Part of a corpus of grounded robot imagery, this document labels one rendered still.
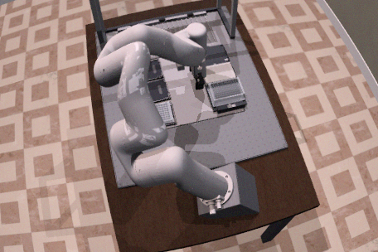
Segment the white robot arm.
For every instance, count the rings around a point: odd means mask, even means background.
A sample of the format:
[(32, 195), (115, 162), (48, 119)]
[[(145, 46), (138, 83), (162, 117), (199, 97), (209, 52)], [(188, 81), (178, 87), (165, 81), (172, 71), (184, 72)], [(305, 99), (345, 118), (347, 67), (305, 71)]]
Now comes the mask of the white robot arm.
[(213, 172), (180, 147), (143, 153), (164, 144), (168, 137), (148, 90), (150, 55), (175, 62), (177, 71), (185, 70), (185, 66), (201, 64), (206, 42), (207, 29), (200, 23), (192, 23), (174, 35), (160, 28), (134, 25), (110, 38), (94, 64), (94, 77), (103, 87), (119, 84), (117, 99), (125, 119), (111, 128), (110, 142), (131, 180), (139, 187), (174, 183), (199, 197), (209, 206), (210, 215), (215, 215), (215, 207), (221, 209), (234, 191), (229, 174)]

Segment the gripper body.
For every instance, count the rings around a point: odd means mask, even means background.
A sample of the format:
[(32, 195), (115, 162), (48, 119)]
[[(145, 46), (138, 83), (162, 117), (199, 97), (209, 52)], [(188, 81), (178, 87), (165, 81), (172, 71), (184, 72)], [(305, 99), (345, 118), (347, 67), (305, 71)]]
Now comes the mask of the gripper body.
[[(205, 58), (206, 58), (206, 56), (205, 56)], [(191, 67), (191, 72), (192, 72), (195, 80), (198, 77), (198, 73), (201, 73), (203, 78), (206, 78), (206, 60), (205, 60), (205, 58), (201, 62), (201, 64)]]

